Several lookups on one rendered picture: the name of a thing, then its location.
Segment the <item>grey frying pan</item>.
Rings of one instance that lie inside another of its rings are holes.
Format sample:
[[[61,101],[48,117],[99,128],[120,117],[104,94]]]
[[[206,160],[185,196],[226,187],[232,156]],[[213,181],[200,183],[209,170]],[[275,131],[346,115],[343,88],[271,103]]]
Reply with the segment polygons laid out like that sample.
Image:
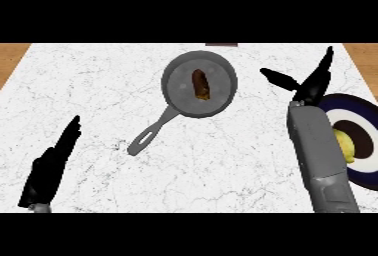
[[[133,140],[127,152],[136,156],[154,140],[163,125],[178,116],[207,118],[229,106],[238,89],[232,64],[214,52],[189,51],[167,65],[161,90],[167,108],[158,121]]]

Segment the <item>navy and white plate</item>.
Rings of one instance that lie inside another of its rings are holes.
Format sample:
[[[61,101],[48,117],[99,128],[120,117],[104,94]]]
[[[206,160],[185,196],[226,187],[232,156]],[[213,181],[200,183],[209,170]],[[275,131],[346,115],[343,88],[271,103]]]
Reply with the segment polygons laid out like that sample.
[[[352,139],[355,162],[347,164],[350,181],[378,191],[378,106],[358,96],[330,94],[319,108],[325,111],[331,126]]]

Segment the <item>yellow vegetable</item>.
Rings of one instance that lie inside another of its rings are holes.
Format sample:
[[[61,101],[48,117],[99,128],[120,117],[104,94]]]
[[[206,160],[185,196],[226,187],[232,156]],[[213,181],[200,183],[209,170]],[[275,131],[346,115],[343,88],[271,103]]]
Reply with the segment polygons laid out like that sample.
[[[355,144],[350,136],[340,130],[334,130],[339,145],[343,151],[344,159],[347,163],[355,162]]]

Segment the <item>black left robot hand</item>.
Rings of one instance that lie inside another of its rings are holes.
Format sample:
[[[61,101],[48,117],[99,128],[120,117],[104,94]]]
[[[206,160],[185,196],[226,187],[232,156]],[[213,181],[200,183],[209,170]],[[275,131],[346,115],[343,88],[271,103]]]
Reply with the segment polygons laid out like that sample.
[[[58,192],[67,161],[82,135],[80,128],[80,116],[76,116],[67,125],[56,145],[49,147],[33,161],[31,173],[18,202],[20,207],[28,208],[36,204],[51,204]]]

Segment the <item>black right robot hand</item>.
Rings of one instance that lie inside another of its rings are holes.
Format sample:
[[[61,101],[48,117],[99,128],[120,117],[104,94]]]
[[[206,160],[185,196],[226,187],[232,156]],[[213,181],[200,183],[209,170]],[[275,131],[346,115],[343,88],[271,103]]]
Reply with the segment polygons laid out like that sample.
[[[291,76],[278,71],[268,68],[260,69],[262,74],[274,85],[296,92],[293,100],[305,106],[318,106],[325,95],[331,81],[330,67],[333,64],[333,58],[334,48],[328,47],[319,65],[303,83],[299,83]]]

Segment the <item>brown sweet potato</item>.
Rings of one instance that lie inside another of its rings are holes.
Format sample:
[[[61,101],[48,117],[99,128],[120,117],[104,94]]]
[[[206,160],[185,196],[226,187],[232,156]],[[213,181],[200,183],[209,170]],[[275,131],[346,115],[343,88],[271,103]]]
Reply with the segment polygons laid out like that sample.
[[[210,86],[206,77],[206,73],[201,69],[197,69],[192,73],[192,84],[195,89],[195,97],[203,100],[210,99]]]

